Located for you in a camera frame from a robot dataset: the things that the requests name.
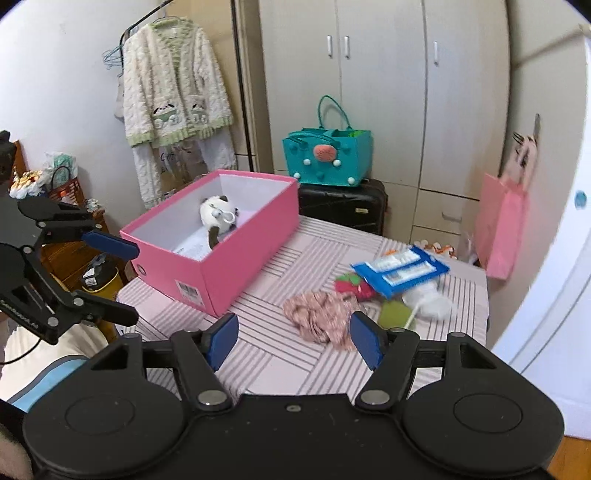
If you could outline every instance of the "pink floral cloth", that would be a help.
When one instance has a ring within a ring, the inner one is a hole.
[[[311,291],[285,301],[283,314],[309,342],[332,343],[337,350],[353,350],[349,333],[351,314],[365,312],[352,293]]]

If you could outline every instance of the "teal tote bag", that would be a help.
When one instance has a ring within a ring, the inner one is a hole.
[[[346,130],[328,130],[322,103],[332,100],[347,122]],[[369,130],[355,130],[339,103],[324,95],[318,103],[318,128],[303,128],[283,139],[290,175],[300,183],[356,187],[369,173],[374,141]]]

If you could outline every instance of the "panda plush keychain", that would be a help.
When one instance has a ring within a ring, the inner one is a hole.
[[[201,221],[209,232],[209,248],[213,250],[223,235],[236,226],[238,209],[228,201],[225,195],[216,195],[201,203]]]

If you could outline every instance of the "wardrobe door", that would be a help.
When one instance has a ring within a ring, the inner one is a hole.
[[[426,82],[421,2],[337,0],[337,7],[343,106],[354,128],[373,133],[372,177],[417,187]]]
[[[320,97],[340,99],[335,0],[260,0],[259,8],[273,163],[287,170],[281,140],[318,126]],[[341,127],[334,109],[325,118],[328,128]]]
[[[477,199],[484,173],[498,172],[505,138],[505,1],[424,4],[428,98],[421,188]]]

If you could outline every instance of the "wardrobe drawer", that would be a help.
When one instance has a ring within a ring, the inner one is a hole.
[[[414,224],[443,232],[472,232],[478,201],[419,190]]]
[[[439,230],[432,230],[430,228],[423,228],[420,226],[413,226],[413,234],[411,235],[411,245],[415,242],[426,240],[430,244],[439,243],[442,247],[451,245],[457,249],[460,242],[460,236],[448,232],[440,232]]]

